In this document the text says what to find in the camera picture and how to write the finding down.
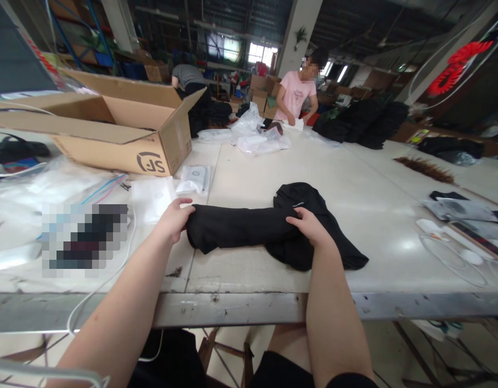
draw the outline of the gray shirt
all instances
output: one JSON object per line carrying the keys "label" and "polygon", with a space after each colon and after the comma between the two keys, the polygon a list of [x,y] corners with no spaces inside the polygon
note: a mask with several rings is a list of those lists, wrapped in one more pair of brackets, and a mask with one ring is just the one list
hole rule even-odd
{"label": "gray shirt", "polygon": [[188,84],[203,84],[206,85],[206,80],[204,76],[193,65],[178,65],[173,69],[173,77],[179,79],[179,83],[185,89]]}

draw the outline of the red fan ornament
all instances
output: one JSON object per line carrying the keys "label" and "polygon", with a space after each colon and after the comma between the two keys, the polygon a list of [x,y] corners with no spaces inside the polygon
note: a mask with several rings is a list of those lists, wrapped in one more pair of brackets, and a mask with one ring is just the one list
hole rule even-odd
{"label": "red fan ornament", "polygon": [[485,42],[471,42],[461,47],[448,59],[449,66],[430,84],[428,93],[440,95],[449,91],[459,80],[464,66],[475,55],[480,54],[491,47],[492,40]]}

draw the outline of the pillar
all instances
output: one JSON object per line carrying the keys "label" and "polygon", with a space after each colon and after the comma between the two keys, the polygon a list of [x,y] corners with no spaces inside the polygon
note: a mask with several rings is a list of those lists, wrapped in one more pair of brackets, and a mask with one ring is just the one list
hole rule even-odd
{"label": "pillar", "polygon": [[139,49],[127,0],[102,0],[102,5],[118,47],[131,53]]}
{"label": "pillar", "polygon": [[[281,47],[282,52],[278,64],[279,77],[284,77],[291,70],[300,69],[321,5],[322,0],[294,0],[286,27],[285,40]],[[296,32],[301,27],[306,29],[307,41],[299,43],[297,50],[295,50]]]}
{"label": "pillar", "polygon": [[[438,52],[424,69],[418,74],[417,77],[412,78],[405,88],[400,92],[396,101],[404,102],[407,105],[412,105],[416,100],[425,92],[435,78],[448,66],[448,59],[458,49],[473,41],[476,35],[485,26],[489,25],[492,19],[498,13],[498,0],[475,0],[470,4],[468,11],[461,17],[455,27],[447,34],[446,38],[437,47],[437,52],[442,46],[446,45],[444,49]],[[461,33],[466,26],[471,22],[476,22],[463,32],[458,38],[453,39],[457,34]],[[412,93],[409,95],[409,87],[412,85]]]}

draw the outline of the floor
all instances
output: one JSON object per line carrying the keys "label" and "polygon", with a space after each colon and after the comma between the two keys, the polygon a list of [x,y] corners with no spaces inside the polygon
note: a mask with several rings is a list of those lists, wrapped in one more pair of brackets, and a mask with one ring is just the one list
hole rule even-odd
{"label": "floor", "polygon": [[[429,382],[423,374],[420,366],[416,363],[406,344],[402,341],[398,332],[391,322],[365,322],[364,328],[369,343],[373,368],[384,381],[378,377],[376,381],[380,388],[387,388],[387,384],[393,388],[403,387],[402,378],[415,379],[420,382]],[[443,383],[450,383],[452,378],[444,371],[441,362],[434,355],[434,351],[412,323],[403,322],[403,328],[411,337],[425,360],[436,371]],[[209,333],[211,329],[190,329],[195,334],[197,348],[204,337],[204,330]],[[227,327],[221,328],[216,336],[216,341],[237,349],[243,348],[243,342],[248,341],[254,353],[253,366],[256,370],[259,366],[263,352],[266,350],[272,336],[273,326],[252,327]],[[71,342],[70,337],[64,335],[52,335],[49,345],[54,345],[45,356],[33,361],[32,365],[54,366]],[[476,323],[465,323],[461,334],[462,341],[468,346],[472,353],[492,371],[498,373],[498,338],[495,338],[482,325]],[[34,348],[42,343],[42,336],[34,334],[23,335],[0,335],[0,356],[14,352]],[[437,351],[444,357],[447,364],[455,368],[476,369],[473,361],[449,341],[434,341]],[[208,375],[231,387],[240,386],[243,371],[243,363],[240,358],[232,356],[222,350],[213,352],[208,368]],[[6,379],[6,374],[0,374],[0,380]],[[40,379],[28,376],[10,377],[6,384],[0,383],[1,387],[37,387],[44,386]],[[484,383],[484,388],[498,387],[498,383]]]}

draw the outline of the pink t-shirt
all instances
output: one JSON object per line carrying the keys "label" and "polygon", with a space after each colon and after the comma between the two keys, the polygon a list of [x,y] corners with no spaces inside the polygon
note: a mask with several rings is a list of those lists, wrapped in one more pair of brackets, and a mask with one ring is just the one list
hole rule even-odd
{"label": "pink t-shirt", "polygon": [[[291,71],[283,77],[281,85],[286,89],[285,95],[283,96],[283,104],[285,104],[295,118],[299,118],[301,107],[303,106],[306,97],[317,94],[315,82],[302,82],[299,78],[299,72]],[[274,120],[286,120],[286,115],[281,109],[277,110]]]}

